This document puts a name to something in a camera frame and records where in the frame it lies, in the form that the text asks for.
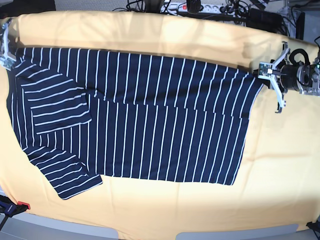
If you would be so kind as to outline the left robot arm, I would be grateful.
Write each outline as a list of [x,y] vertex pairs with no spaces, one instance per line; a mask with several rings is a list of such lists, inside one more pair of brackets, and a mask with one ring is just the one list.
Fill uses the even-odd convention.
[[270,82],[269,88],[276,93],[277,114],[286,106],[284,97],[288,91],[295,91],[300,95],[320,96],[319,55],[311,62],[304,49],[291,50],[288,43],[283,41],[280,56],[270,63],[266,73]]

